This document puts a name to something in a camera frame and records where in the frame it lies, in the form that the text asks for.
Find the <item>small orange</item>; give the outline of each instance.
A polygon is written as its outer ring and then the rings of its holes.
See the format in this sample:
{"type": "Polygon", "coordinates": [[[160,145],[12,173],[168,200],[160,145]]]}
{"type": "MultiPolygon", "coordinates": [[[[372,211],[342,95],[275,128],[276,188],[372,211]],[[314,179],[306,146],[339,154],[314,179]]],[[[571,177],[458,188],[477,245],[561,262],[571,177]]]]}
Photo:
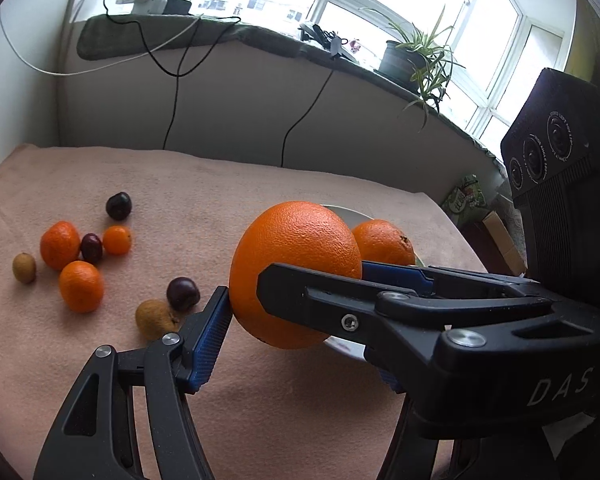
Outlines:
{"type": "Polygon", "coordinates": [[[74,312],[96,310],[104,295],[102,276],[90,263],[71,262],[60,273],[60,294],[74,312]]]}
{"type": "Polygon", "coordinates": [[[258,275],[272,263],[290,264],[350,278],[362,277],[353,234],[336,213],[311,202],[267,209],[242,235],[229,273],[229,299],[238,322],[277,348],[305,348],[327,334],[267,314],[256,295],[258,275]]]}
{"type": "Polygon", "coordinates": [[[73,224],[65,221],[52,225],[40,238],[40,255],[55,270],[78,259],[80,235],[73,224]]]}
{"type": "Polygon", "coordinates": [[[102,246],[109,254],[127,254],[131,250],[131,231],[122,225],[112,225],[104,231],[102,246]]]}
{"type": "Polygon", "coordinates": [[[387,220],[368,220],[352,230],[363,260],[394,265],[415,265],[409,239],[387,220]]]}

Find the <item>spider plant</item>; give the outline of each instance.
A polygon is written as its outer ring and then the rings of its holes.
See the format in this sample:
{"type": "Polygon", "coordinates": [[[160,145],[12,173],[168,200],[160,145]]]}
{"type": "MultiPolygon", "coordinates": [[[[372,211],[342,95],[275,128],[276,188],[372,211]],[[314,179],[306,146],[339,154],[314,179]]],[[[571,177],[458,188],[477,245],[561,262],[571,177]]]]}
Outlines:
{"type": "Polygon", "coordinates": [[[383,12],[370,8],[366,8],[365,10],[371,10],[372,12],[380,14],[387,20],[389,28],[400,35],[402,42],[396,45],[396,49],[403,48],[411,50],[412,52],[417,52],[424,58],[425,62],[422,68],[418,68],[409,60],[414,67],[414,73],[411,76],[411,80],[418,84],[420,99],[409,103],[404,108],[406,110],[408,107],[418,102],[422,102],[422,109],[424,110],[424,121],[420,129],[422,130],[429,119],[429,107],[427,106],[427,101],[432,101],[437,112],[440,113],[440,101],[442,101],[446,95],[446,86],[449,81],[451,81],[454,65],[459,65],[454,61],[453,52],[446,41],[442,45],[437,44],[435,41],[436,38],[440,37],[448,30],[453,29],[453,26],[449,25],[442,30],[438,30],[445,13],[445,7],[442,7],[442,12],[440,12],[436,25],[434,25],[431,32],[422,32],[414,27],[414,31],[411,34],[406,32],[399,23],[396,23],[383,12]]]}

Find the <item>pink blanket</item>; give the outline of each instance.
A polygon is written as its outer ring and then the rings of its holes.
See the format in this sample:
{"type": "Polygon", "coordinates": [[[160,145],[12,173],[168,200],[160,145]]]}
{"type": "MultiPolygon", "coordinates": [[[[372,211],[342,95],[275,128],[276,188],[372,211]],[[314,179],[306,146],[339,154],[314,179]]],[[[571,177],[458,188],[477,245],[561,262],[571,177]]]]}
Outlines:
{"type": "MultiPolygon", "coordinates": [[[[21,146],[0,165],[0,450],[24,479],[32,477],[58,408],[94,349],[144,345],[136,306],[163,298],[175,276],[197,282],[203,306],[217,285],[227,284],[245,228],[286,200],[390,220],[426,264],[484,270],[427,196],[356,178],[110,148],[21,146]],[[106,199],[120,190],[133,199],[127,224],[135,245],[128,256],[100,264],[102,306],[74,314],[60,298],[58,274],[40,259],[40,236],[61,219],[81,234],[101,234],[112,223],[106,199]],[[23,251],[38,260],[32,285],[11,274],[12,258],[23,251]]],[[[158,479],[144,390],[136,390],[144,474],[158,479]]],[[[235,321],[210,382],[189,398],[218,480],[374,479],[401,403],[366,363],[325,345],[277,350],[235,321]]]]}

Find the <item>white plate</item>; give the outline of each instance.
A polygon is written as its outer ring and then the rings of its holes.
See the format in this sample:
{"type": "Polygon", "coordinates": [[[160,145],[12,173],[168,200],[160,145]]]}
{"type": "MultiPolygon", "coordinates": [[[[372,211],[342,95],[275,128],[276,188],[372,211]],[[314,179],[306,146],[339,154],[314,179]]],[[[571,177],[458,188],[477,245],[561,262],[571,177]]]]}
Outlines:
{"type": "MultiPolygon", "coordinates": [[[[366,222],[367,220],[373,220],[371,216],[353,211],[353,209],[347,209],[346,207],[340,207],[339,205],[326,205],[325,208],[332,210],[338,215],[349,229],[353,229],[358,224],[366,222]]],[[[348,357],[357,359],[359,361],[365,360],[365,346],[360,343],[354,343],[353,341],[347,341],[346,339],[340,339],[339,337],[331,336],[325,342],[325,345],[333,348],[336,352],[340,352],[348,357]]]]}

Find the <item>metal screw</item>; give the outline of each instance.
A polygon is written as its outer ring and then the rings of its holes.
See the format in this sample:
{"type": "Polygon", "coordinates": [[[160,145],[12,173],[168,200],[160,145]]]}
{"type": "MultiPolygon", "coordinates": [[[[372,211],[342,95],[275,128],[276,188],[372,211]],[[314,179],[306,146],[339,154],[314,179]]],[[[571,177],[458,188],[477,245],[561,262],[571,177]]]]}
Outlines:
{"type": "Polygon", "coordinates": [[[381,292],[380,295],[384,300],[404,301],[409,299],[409,297],[406,294],[403,294],[401,292],[393,292],[391,290],[381,292]]]}
{"type": "Polygon", "coordinates": [[[487,344],[487,339],[482,334],[465,328],[452,328],[446,332],[446,335],[457,345],[469,348],[478,348],[487,344]]]}
{"type": "Polygon", "coordinates": [[[106,357],[110,355],[112,348],[109,345],[102,345],[96,348],[96,357],[106,357]]]}
{"type": "Polygon", "coordinates": [[[179,341],[180,336],[175,332],[169,332],[168,334],[162,336],[162,342],[167,346],[175,345],[179,341]]]}
{"type": "Polygon", "coordinates": [[[345,314],[340,322],[347,332],[355,332],[358,329],[358,318],[353,314],[345,314]]]}

